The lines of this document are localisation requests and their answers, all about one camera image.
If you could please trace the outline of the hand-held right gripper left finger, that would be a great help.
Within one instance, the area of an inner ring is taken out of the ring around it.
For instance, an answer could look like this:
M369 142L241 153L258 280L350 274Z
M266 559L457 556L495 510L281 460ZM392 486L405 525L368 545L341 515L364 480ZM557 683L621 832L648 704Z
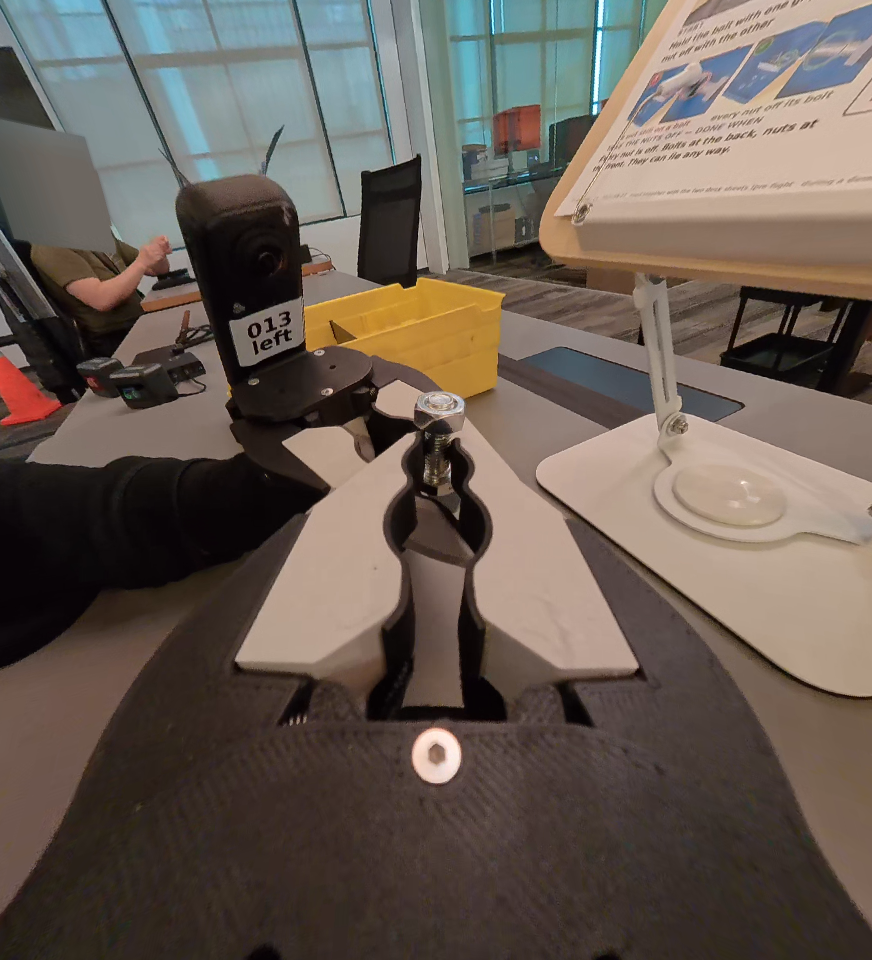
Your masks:
M346 687L393 718L413 672L415 613L404 546L417 525L403 437L313 507L247 630L235 664Z

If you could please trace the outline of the black office chair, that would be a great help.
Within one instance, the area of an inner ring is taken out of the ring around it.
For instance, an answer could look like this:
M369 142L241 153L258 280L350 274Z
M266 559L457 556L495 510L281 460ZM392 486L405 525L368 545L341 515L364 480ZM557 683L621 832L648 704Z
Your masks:
M421 156L361 173L357 274L381 286L416 285Z

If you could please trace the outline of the wooden-edged desk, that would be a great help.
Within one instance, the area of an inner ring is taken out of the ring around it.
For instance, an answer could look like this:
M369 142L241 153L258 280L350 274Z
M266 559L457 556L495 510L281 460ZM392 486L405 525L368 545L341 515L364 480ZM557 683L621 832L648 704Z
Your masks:
M324 274L335 269L331 257L317 247L302 244L301 272L304 278ZM150 291L144 295L141 307L144 313L154 313L179 306L189 306L202 299L198 283L188 265L159 274Z

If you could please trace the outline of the black hub box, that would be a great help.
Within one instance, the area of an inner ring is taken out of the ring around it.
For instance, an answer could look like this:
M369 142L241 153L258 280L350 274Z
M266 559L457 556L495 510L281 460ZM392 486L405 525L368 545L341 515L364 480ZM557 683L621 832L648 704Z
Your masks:
M166 370L173 383L199 379L205 375L202 361L178 344L142 351L134 356L132 364L134 366L159 365Z

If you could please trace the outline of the yellow plastic bin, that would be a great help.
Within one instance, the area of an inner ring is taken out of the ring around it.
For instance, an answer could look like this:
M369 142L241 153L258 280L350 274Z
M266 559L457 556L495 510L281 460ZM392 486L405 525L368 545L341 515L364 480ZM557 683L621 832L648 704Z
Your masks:
M305 306L306 345L413 368L467 400L496 386L503 300L497 291L430 278L375 287Z

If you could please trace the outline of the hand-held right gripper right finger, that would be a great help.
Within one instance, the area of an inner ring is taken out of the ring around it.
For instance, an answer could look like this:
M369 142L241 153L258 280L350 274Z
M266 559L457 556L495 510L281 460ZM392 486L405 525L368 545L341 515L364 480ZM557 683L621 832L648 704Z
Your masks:
M472 552L459 615L464 708L504 718L527 689L633 677L639 664L561 511L486 440L454 440Z

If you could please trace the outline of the person's left hand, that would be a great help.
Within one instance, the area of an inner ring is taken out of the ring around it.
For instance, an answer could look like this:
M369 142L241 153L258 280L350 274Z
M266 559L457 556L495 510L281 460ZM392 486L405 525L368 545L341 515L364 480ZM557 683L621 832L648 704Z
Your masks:
M315 489L269 473L245 454L194 460L177 480L169 534L176 550L205 569L258 548L321 499Z

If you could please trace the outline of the orange traffic cone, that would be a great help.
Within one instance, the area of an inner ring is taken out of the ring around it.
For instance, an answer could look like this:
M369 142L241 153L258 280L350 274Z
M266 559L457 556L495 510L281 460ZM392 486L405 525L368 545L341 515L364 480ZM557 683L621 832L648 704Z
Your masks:
M38 389L0 349L0 397L8 415L1 426L38 423L61 409L61 403Z

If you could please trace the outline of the orange 3D printer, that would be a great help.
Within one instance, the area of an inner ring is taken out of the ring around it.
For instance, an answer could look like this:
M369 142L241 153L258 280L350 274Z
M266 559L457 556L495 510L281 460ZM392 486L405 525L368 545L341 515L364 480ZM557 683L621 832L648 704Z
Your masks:
M492 148L496 157L538 150L541 140L541 106L523 104L492 116Z

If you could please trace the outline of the person's left forearm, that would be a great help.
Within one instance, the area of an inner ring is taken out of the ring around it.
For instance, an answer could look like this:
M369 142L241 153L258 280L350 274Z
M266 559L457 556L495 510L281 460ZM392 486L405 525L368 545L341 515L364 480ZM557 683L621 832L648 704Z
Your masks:
M0 461L0 668L68 629L106 590L187 577L181 481L194 461Z

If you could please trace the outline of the white metal document stand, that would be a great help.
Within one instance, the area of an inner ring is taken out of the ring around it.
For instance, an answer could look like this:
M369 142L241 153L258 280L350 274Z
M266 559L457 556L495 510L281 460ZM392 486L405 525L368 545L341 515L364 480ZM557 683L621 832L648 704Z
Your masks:
M665 281L637 273L634 305L654 413L539 485L790 676L872 698L872 483L685 413Z

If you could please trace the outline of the black battery case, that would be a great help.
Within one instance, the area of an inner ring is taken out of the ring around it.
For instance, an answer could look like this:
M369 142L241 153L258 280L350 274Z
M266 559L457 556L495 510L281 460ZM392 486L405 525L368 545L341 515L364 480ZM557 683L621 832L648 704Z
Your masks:
M179 399L176 384L161 364L124 366L110 375L109 384L132 410L151 409Z
M125 365L114 357L94 357L77 364L77 373L94 394L104 399L122 400L118 386L114 386L112 378L125 368Z

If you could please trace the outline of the silver hex nut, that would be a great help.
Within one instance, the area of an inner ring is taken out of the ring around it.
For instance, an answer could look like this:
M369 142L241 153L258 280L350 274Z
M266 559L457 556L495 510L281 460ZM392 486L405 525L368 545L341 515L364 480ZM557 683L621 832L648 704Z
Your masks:
M418 431L424 434L455 436L466 423L466 401L445 390L421 393L416 400L413 420Z

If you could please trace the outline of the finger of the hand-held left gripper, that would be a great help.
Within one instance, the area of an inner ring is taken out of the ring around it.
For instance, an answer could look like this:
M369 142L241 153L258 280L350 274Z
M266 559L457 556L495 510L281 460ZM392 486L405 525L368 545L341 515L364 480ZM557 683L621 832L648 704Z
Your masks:
M415 434L415 410L426 388L393 381L381 388L371 408L371 438L401 439Z
M282 444L331 490L344 486L376 456L363 421L306 428Z

